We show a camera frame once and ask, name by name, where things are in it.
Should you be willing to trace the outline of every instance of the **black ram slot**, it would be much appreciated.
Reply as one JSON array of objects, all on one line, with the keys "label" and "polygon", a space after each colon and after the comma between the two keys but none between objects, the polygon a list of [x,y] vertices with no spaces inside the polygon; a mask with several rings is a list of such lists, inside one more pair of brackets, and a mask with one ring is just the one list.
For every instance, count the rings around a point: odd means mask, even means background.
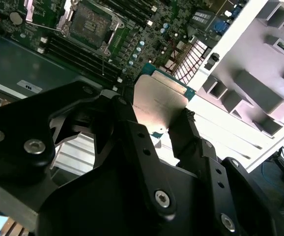
[{"label": "black ram slot", "polygon": [[100,79],[114,82],[120,74],[120,70],[118,68],[114,67],[108,62],[105,62],[103,76],[102,59],[95,57],[78,46],[73,45],[57,36],[50,38],[50,41],[46,47],[46,54],[47,53],[82,71],[96,75],[96,77]]},{"label": "black ram slot", "polygon": [[142,17],[145,17],[146,19],[150,19],[150,17],[153,15],[151,9],[149,12],[142,6],[140,6],[138,3],[134,1],[126,1],[126,0],[113,0],[118,5],[121,5],[124,8],[127,8],[129,11],[133,11],[137,15],[141,15]]},{"label": "black ram slot", "polygon": [[135,15],[133,12],[122,8],[121,6],[119,6],[118,4],[116,4],[115,2],[111,1],[111,0],[103,0],[103,2],[110,6],[111,8],[113,8],[116,12],[120,13],[121,15],[124,15],[126,17],[128,17],[130,20],[132,20],[133,22],[137,23],[138,25],[144,27],[146,25],[146,20],[145,18],[140,18],[137,15]]},{"label": "black ram slot", "polygon": [[[100,70],[102,68],[102,64],[100,64],[98,62],[99,59],[97,60],[94,60],[94,59],[91,59],[85,55],[83,55],[82,53],[78,53],[76,54],[75,50],[74,49],[71,49],[71,48],[66,48],[65,46],[61,45],[60,42],[53,42],[51,41],[50,44],[49,44],[49,47],[48,49],[52,49],[53,51],[64,51],[64,52],[67,52],[68,55],[70,55],[70,57],[73,57],[73,58],[77,58],[77,59],[80,59],[82,61],[84,61],[84,63],[88,63],[89,65],[95,67],[95,69],[97,71],[99,71],[100,73],[102,73],[102,71]],[[111,71],[109,69],[106,69],[105,70],[105,74],[108,74],[108,75],[113,75],[114,74],[114,71]]]},{"label": "black ram slot", "polygon": [[85,72],[88,75],[91,75],[93,77],[96,77],[97,79],[100,80],[108,80],[109,82],[114,82],[114,78],[113,80],[109,79],[108,77],[105,77],[102,75],[102,73],[97,73],[96,71],[93,71],[91,68],[93,68],[92,66],[88,66],[88,65],[84,65],[84,64],[80,64],[78,61],[73,60],[70,55],[65,55],[64,52],[62,53],[54,50],[54,49],[49,49],[48,50],[48,54],[51,56],[54,56],[58,59],[61,59],[62,61],[64,61],[65,63],[68,63],[71,66],[74,66],[75,68],[78,68],[79,70]]},{"label": "black ram slot", "polygon": [[[97,65],[96,63],[91,63],[88,58],[83,57],[82,55],[75,55],[73,52],[65,48],[58,47],[58,44],[51,44],[51,47],[48,48],[47,52],[53,52],[60,55],[60,59],[63,61],[69,62],[69,64],[77,65],[77,68],[87,68],[91,72],[96,75],[102,76],[102,66]],[[111,71],[105,69],[104,70],[104,78],[107,80],[115,80],[115,74]]]},{"label": "black ram slot", "polygon": [[141,11],[143,11],[145,14],[147,14],[149,17],[152,17],[154,15],[154,12],[151,10],[152,7],[149,5],[145,5],[144,2],[138,0],[138,1],[131,1],[131,4],[135,5],[138,7]]},{"label": "black ram slot", "polygon": [[[77,45],[74,45],[73,43],[65,40],[64,38],[53,35],[50,38],[50,42],[53,43],[55,47],[63,48],[64,50],[70,52],[70,54],[76,55],[77,57],[81,57],[96,67],[100,68],[103,65],[103,60],[101,58],[98,58],[93,54],[84,51],[82,48],[78,47]],[[105,62],[104,66],[106,72],[110,72],[111,74],[120,73],[120,69],[109,63]]]}]

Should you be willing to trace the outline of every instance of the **motherboard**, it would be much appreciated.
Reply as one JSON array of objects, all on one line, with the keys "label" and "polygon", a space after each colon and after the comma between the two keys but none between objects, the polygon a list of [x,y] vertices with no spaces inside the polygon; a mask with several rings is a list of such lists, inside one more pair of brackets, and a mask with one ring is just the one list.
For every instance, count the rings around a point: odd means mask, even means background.
[{"label": "motherboard", "polygon": [[0,35],[111,89],[146,63],[173,74],[200,0],[0,0]]}]

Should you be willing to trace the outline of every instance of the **black metal bracket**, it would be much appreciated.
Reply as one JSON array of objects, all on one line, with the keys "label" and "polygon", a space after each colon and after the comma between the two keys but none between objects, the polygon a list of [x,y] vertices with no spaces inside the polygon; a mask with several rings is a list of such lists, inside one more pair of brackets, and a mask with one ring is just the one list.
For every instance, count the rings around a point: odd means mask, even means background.
[{"label": "black metal bracket", "polygon": [[179,167],[196,174],[204,184],[207,192],[204,197],[210,199],[204,212],[208,212],[206,217],[213,215],[215,230],[222,235],[240,235],[226,169],[217,162],[213,145],[201,139],[188,113],[184,110],[169,129],[174,155],[180,160]]},{"label": "black metal bracket", "polygon": [[[54,159],[55,146],[80,132],[90,133],[95,136],[95,166],[103,164],[113,147],[119,145],[126,162],[135,170],[150,212],[164,221],[174,218],[174,194],[161,171],[147,128],[137,123],[131,103],[119,94],[75,82],[0,107],[0,132],[4,137],[0,140],[0,178],[39,181]],[[39,141],[31,147],[38,152],[26,149],[29,140]],[[159,190],[168,196],[168,206],[156,200]]]}]

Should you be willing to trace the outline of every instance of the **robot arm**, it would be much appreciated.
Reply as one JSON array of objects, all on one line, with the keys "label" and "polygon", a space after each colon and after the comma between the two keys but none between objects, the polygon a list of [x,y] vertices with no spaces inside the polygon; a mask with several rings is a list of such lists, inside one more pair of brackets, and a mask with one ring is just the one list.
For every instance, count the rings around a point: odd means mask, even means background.
[{"label": "robot arm", "polygon": [[[55,147],[95,139],[94,169],[57,188]],[[0,107],[0,211],[36,236],[284,236],[284,219],[246,170],[217,161],[185,109],[169,127],[178,167],[162,163],[131,102],[82,82]]]}]

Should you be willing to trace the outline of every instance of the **white sticker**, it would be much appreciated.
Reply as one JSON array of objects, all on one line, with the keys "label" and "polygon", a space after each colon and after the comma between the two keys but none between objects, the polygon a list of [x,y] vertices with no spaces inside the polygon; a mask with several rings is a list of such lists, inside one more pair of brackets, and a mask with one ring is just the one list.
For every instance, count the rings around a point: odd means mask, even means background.
[{"label": "white sticker", "polygon": [[43,89],[40,87],[37,87],[25,80],[21,80],[20,82],[17,83],[17,85],[24,87],[25,89],[28,89],[29,91],[32,91],[34,93],[40,93]]}]

